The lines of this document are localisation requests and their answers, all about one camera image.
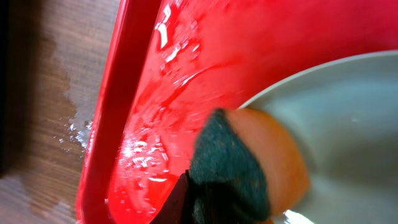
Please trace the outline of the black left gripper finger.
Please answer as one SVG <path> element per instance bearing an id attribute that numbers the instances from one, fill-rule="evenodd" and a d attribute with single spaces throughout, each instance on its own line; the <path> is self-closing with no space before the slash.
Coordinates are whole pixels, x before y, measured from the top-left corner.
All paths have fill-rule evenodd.
<path id="1" fill-rule="evenodd" d="M 188 171 L 183 173 L 159 213 L 150 224 L 189 224 L 190 223 L 190 178 Z"/>

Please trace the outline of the orange green sponge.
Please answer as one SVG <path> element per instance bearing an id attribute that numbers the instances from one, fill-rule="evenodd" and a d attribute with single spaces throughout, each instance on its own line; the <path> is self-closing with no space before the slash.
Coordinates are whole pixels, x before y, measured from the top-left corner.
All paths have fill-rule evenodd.
<path id="1" fill-rule="evenodd" d="M 188 178 L 194 223 L 264 223 L 310 188 L 293 137 L 251 109 L 212 112 L 195 140 Z"/>

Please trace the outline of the white plate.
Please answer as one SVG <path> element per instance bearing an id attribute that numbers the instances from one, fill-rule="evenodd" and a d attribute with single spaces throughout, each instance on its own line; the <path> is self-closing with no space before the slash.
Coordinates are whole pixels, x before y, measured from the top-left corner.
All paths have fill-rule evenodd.
<path id="1" fill-rule="evenodd" d="M 397 222 L 397 52 L 292 75 L 244 104 L 289 130 L 312 186 L 275 223 Z"/>

